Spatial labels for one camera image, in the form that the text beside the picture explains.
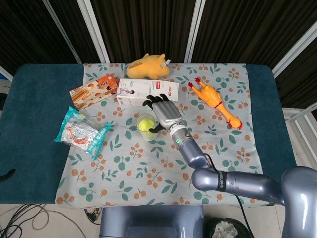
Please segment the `black and silver right hand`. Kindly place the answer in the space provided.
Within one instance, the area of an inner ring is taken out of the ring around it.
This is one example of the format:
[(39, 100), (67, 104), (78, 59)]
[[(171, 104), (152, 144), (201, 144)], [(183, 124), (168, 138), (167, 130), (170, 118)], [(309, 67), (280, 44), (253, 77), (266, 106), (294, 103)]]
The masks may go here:
[(170, 132), (175, 124), (181, 124), (183, 117), (178, 111), (175, 104), (168, 99), (165, 94), (159, 96), (148, 95), (142, 106), (148, 106), (156, 115), (158, 125), (155, 128), (150, 128), (149, 132), (158, 133), (161, 130)]

